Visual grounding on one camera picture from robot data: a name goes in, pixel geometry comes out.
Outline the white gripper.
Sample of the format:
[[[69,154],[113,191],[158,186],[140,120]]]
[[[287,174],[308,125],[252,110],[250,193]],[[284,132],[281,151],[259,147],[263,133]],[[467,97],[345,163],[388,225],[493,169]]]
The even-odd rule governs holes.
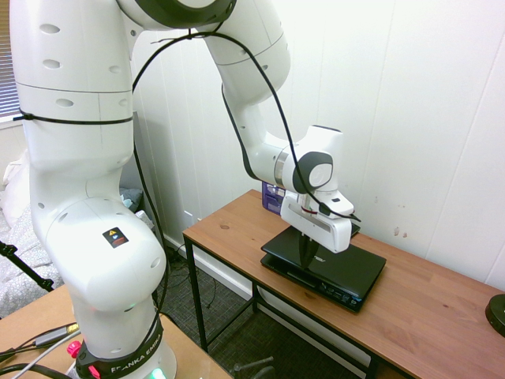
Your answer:
[[[297,201],[298,195],[286,191],[282,201],[281,218],[299,230],[300,266],[307,268],[315,257],[318,243],[332,253],[340,253],[350,245],[352,225],[348,219],[334,219],[322,213],[306,212]]]

